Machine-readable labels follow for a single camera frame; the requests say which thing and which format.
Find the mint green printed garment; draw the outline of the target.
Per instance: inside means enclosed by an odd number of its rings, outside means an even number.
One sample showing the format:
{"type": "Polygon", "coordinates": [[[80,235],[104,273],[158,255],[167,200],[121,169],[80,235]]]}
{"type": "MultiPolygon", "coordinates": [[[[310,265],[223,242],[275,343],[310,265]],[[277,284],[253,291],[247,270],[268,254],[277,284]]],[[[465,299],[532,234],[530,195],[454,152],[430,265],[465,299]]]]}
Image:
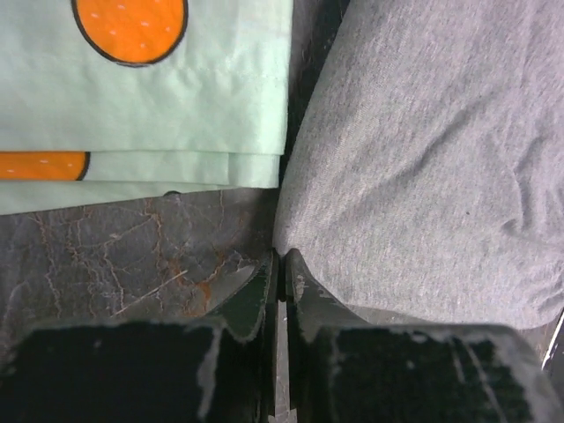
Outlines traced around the mint green printed garment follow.
{"type": "Polygon", "coordinates": [[[1,212],[278,186],[290,1],[4,1],[1,212]]]}

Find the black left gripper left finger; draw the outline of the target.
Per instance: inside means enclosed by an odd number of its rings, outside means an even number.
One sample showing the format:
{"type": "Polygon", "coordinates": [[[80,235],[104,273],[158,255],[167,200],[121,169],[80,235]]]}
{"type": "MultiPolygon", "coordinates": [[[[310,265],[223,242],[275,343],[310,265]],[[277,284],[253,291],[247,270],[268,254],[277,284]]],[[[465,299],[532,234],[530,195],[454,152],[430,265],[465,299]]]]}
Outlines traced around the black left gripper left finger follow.
{"type": "Polygon", "coordinates": [[[208,422],[267,422],[274,414],[278,259],[266,255],[212,312],[223,324],[206,395],[208,422]]]}

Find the grey cloth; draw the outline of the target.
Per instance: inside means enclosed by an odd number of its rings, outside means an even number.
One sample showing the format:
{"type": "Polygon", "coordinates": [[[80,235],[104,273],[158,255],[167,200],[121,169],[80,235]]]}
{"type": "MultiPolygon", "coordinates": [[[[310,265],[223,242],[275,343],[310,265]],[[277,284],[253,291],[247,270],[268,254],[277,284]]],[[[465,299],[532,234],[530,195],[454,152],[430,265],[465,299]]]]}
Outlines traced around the grey cloth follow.
{"type": "Polygon", "coordinates": [[[563,307],[562,2],[351,2],[273,243],[348,305],[551,322],[563,307]]]}

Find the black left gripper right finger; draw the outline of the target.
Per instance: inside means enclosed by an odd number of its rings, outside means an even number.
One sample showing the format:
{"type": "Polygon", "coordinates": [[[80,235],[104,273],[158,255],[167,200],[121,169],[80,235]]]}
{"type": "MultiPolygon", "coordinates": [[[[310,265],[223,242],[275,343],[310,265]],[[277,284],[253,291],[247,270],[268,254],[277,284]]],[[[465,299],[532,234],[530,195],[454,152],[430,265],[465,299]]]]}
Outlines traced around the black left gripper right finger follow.
{"type": "Polygon", "coordinates": [[[285,283],[291,408],[299,422],[339,422],[332,387],[340,370],[335,342],[341,331],[371,324],[313,277],[297,249],[285,257],[285,283]]]}

